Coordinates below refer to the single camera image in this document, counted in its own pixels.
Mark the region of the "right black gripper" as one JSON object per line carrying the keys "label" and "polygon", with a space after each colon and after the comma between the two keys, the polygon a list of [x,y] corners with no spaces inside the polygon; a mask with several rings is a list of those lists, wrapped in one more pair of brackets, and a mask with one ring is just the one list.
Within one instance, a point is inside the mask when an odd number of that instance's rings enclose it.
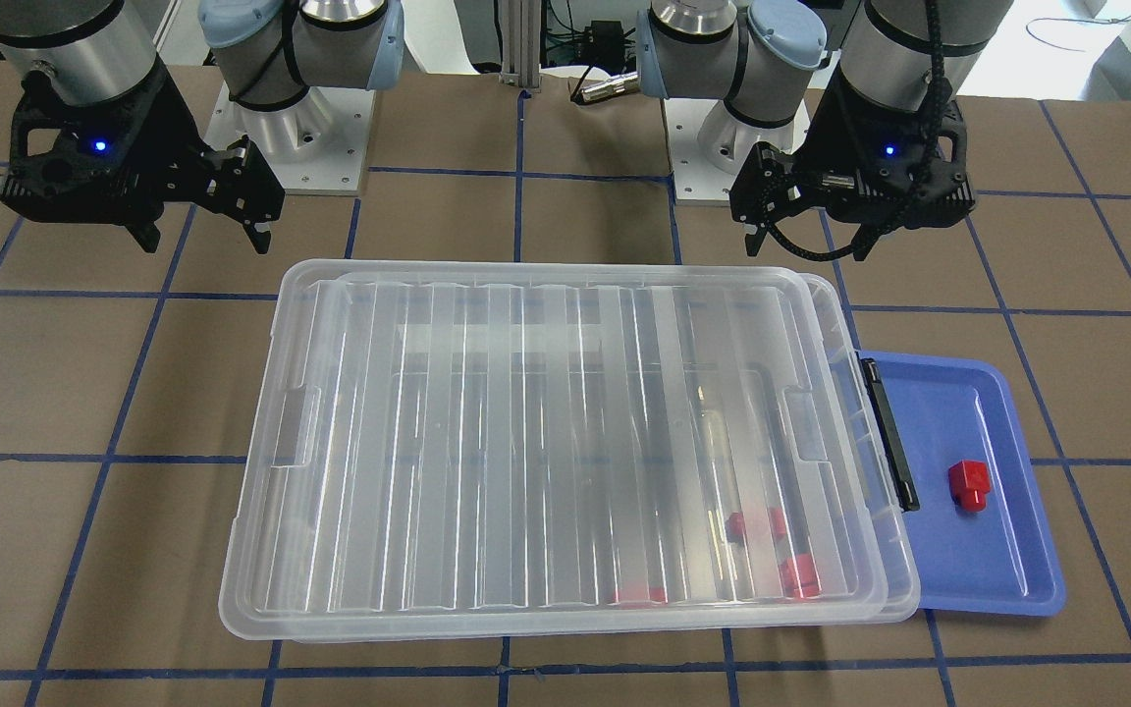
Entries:
{"label": "right black gripper", "polygon": [[144,253],[157,253],[163,206],[196,204],[238,221],[254,253],[269,253],[283,186],[247,136],[225,149],[202,140],[165,66],[88,107],[68,106],[38,69],[21,87],[0,186],[12,212],[38,223],[116,225]]}

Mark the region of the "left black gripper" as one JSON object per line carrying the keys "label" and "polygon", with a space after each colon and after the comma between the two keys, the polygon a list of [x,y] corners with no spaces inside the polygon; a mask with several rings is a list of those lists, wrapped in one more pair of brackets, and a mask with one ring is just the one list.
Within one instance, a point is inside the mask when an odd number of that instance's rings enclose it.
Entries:
{"label": "left black gripper", "polygon": [[756,143],[729,189],[731,218],[744,230],[756,258],[765,230],[823,207],[832,219],[858,224],[851,256],[865,261],[880,225],[950,229],[977,206],[966,166],[962,112],[947,100],[934,113],[929,98],[912,112],[881,106],[835,76],[815,109],[805,140],[791,155]]}

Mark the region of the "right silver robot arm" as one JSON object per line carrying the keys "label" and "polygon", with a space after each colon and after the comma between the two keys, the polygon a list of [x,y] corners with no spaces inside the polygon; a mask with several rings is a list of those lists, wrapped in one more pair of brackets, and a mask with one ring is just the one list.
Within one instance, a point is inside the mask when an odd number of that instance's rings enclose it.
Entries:
{"label": "right silver robot arm", "polygon": [[0,201],[37,223],[126,229],[145,253],[169,202],[238,221],[271,243],[286,189],[274,158],[331,137],[320,89],[390,89],[404,57],[399,1],[202,1],[202,40],[245,131],[202,139],[126,1],[0,1],[0,52],[20,74]]}

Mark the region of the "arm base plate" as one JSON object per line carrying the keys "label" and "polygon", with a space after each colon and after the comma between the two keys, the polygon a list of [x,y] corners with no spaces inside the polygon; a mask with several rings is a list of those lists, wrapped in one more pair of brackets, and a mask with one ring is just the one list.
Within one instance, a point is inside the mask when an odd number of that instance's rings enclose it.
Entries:
{"label": "arm base plate", "polygon": [[312,86],[296,106],[256,112],[221,85],[205,136],[228,146],[250,136],[290,195],[359,196],[380,93]]}
{"label": "arm base plate", "polygon": [[768,143],[785,155],[802,146],[811,124],[805,102],[789,124],[758,129],[742,124],[722,100],[664,100],[666,144],[679,204],[722,207],[756,143]]}

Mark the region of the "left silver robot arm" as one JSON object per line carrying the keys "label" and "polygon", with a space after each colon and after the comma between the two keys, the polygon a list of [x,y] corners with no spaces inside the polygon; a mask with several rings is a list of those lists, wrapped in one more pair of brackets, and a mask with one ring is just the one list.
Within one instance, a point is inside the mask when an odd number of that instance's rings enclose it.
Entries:
{"label": "left silver robot arm", "polygon": [[793,124],[829,29],[802,1],[651,1],[637,18],[641,92],[718,100],[759,137],[728,149],[731,218],[748,255],[772,241],[808,261],[862,261],[898,229],[950,229],[978,198],[955,97],[1008,1],[862,1],[798,148]]}

